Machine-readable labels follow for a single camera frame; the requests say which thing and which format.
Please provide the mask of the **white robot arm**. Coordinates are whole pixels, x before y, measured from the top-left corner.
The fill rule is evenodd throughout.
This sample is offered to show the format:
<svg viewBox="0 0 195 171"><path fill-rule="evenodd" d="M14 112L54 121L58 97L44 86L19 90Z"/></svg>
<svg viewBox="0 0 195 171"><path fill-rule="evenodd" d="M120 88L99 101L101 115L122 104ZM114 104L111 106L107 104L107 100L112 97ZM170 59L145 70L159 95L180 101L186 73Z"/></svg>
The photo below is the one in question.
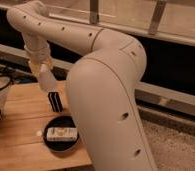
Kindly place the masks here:
<svg viewBox="0 0 195 171"><path fill-rule="evenodd" d="M157 171L135 102L147 63L142 44L111 29L58 21L40 1L15 5L7 20L24 39L40 87L52 92L51 42L82 56L68 72L69 109L95 171Z"/></svg>

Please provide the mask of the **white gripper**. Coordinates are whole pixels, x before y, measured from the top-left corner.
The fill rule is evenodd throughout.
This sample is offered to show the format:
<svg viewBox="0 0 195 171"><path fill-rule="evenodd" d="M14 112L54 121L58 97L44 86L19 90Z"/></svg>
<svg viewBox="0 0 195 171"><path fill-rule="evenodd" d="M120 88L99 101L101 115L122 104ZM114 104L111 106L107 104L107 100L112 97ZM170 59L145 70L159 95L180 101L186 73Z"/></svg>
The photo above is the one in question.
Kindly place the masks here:
<svg viewBox="0 0 195 171"><path fill-rule="evenodd" d="M28 47L25 47L25 51L26 55L29 57L29 67L35 77L39 76L41 64L46 64L50 69L53 68L53 60L49 46L39 50L30 50Z"/></svg>

